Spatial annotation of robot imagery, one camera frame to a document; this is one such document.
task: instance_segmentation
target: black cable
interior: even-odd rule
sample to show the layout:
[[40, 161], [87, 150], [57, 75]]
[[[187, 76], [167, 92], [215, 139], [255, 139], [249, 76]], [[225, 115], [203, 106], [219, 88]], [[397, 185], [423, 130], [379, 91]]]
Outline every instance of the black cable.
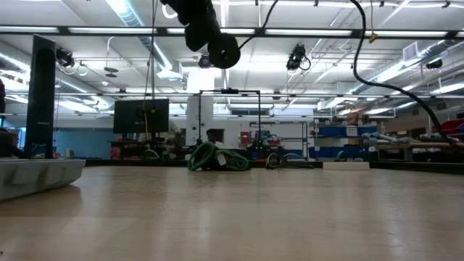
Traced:
[[262, 25], [261, 29], [259, 29], [257, 32], [255, 32], [254, 35], [250, 36], [247, 40], [245, 40], [245, 42], [243, 42], [243, 43], [240, 45], [240, 47], [239, 47], [240, 49], [241, 49], [243, 46], [245, 46], [245, 44], [247, 44], [249, 41], [251, 41], [253, 38], [255, 38], [256, 36], [259, 36], [259, 35], [261, 35], [262, 33], [265, 32], [266, 25], [268, 25], [268, 22], [269, 22], [270, 14], [273, 12], [274, 7], [276, 7], [277, 2], [278, 2], [278, 0], [275, 0], [275, 1], [273, 2], [273, 5], [270, 6], [268, 15], [266, 16], [266, 20], [264, 21], [264, 24]]
[[307, 71], [307, 70], [311, 69], [311, 60], [310, 60], [308, 57], [304, 57], [304, 58], [307, 60], [307, 62], [308, 62], [310, 65], [309, 65], [307, 68], [302, 68], [302, 66], [300, 65], [300, 66], [299, 66], [299, 69], [301, 69], [301, 70], [303, 70], [303, 71]]
[[361, 18], [362, 18], [362, 33], [361, 33], [361, 38], [360, 38], [360, 43], [357, 45], [357, 50], [356, 50], [356, 54], [355, 54], [355, 61], [353, 63], [353, 74], [355, 75], [355, 78], [360, 81], [361, 83], [364, 83], [366, 85], [369, 85], [369, 86], [378, 86], [378, 87], [384, 87], [384, 88], [389, 88], [391, 90], [395, 90], [395, 91], [398, 91], [400, 92], [401, 94], [404, 94], [406, 96], [409, 96], [411, 99], [413, 99], [414, 101], [416, 101], [427, 113], [428, 113], [428, 116], [430, 117], [432, 123], [434, 124], [435, 126], [435, 129], [436, 131], [440, 134], [440, 136], [450, 145], [450, 146], [455, 146], [455, 142], [450, 139], [448, 136], [446, 136], [443, 132], [442, 132], [442, 125], [440, 124], [440, 122], [438, 121], [438, 118], [436, 117], [435, 113], [430, 109], [429, 106], [427, 106], [427, 104], [425, 104], [421, 99], [419, 99], [416, 95], [410, 93], [409, 91], [405, 91], [403, 90], [402, 88], [399, 88], [399, 87], [396, 87], [396, 86], [393, 86], [393, 85], [389, 85], [389, 84], [385, 84], [385, 83], [374, 83], [374, 82], [370, 82], [368, 80], [365, 80], [363, 78], [361, 78], [358, 74], [357, 74], [357, 58], [359, 57], [360, 55], [360, 52], [361, 52], [361, 48], [363, 47], [363, 42], [364, 42], [364, 39], [365, 39], [365, 32], [366, 32], [366, 19], [365, 19], [365, 13], [364, 13], [364, 10], [363, 8], [361, 7], [360, 3], [358, 3], [356, 0], [350, 0], [355, 6], [356, 8], [359, 10], [360, 14], [361, 14]]

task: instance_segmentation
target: blue wall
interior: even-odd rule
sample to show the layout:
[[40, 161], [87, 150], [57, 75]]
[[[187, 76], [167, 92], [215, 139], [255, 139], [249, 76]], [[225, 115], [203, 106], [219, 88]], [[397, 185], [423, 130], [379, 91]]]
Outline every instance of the blue wall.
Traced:
[[112, 129], [93, 128], [60, 128], [54, 134], [57, 152], [62, 157], [66, 149], [72, 149], [76, 157], [98, 157], [109, 159], [111, 143], [115, 141], [118, 134]]

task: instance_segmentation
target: black speaker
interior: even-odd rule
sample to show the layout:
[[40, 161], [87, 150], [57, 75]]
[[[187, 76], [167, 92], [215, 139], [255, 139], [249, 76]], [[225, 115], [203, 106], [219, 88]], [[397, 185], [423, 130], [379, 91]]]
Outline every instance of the black speaker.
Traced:
[[32, 157], [53, 158], [55, 59], [55, 43], [34, 36], [24, 148]]

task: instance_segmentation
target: monitor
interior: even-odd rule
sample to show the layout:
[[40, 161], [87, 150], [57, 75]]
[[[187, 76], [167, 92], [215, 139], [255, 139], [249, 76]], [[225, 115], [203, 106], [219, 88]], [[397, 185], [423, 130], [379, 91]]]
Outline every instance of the monitor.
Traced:
[[149, 133], [169, 131], [169, 99], [115, 102], [113, 133], [145, 133], [145, 125]]

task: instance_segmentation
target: wooden floor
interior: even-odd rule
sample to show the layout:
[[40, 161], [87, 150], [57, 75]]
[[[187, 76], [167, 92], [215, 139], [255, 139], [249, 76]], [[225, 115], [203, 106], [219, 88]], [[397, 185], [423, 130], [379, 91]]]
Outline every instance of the wooden floor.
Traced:
[[93, 167], [0, 203], [0, 261], [464, 260], [464, 176]]

